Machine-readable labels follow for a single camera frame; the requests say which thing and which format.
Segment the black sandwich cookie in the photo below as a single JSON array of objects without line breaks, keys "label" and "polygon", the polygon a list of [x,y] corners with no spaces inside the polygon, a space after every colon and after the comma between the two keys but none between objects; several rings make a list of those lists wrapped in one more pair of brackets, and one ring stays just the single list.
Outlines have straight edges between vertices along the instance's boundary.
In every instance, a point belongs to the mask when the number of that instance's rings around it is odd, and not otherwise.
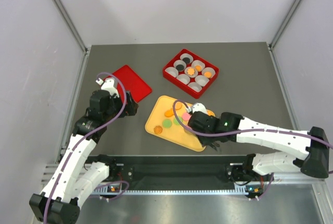
[{"label": "black sandwich cookie", "polygon": [[176,68],[178,71],[182,71],[182,70],[184,70],[184,66],[183,66],[183,65],[177,65],[175,68]]},{"label": "black sandwich cookie", "polygon": [[187,64],[190,63],[190,59],[188,57],[183,58],[183,61]]}]

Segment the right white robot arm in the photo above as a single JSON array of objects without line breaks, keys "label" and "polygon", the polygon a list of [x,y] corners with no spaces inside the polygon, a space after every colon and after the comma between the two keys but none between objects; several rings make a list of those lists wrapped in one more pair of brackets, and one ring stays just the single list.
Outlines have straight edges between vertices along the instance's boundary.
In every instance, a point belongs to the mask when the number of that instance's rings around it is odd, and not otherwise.
[{"label": "right white robot arm", "polygon": [[269,173],[298,171],[318,179],[329,177],[331,145],[322,128],[288,130],[235,113],[224,112],[217,118],[200,111],[191,114],[188,126],[204,146],[231,141],[273,149],[270,154],[247,155],[242,171],[249,180]]}]

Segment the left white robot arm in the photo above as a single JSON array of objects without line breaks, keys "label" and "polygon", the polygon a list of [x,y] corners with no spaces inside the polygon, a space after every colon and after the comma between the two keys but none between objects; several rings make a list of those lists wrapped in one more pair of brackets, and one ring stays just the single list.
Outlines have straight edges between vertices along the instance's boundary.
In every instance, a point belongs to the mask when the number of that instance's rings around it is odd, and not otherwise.
[{"label": "left white robot arm", "polygon": [[41,193],[33,194],[29,205],[42,223],[76,223],[81,208],[94,190],[105,180],[119,176],[120,167],[114,158],[98,155],[84,175],[81,170],[96,147],[107,125],[118,117],[134,116],[138,104],[129,91],[125,101],[107,90],[94,91],[85,115],[76,123],[67,150],[56,171]]}]

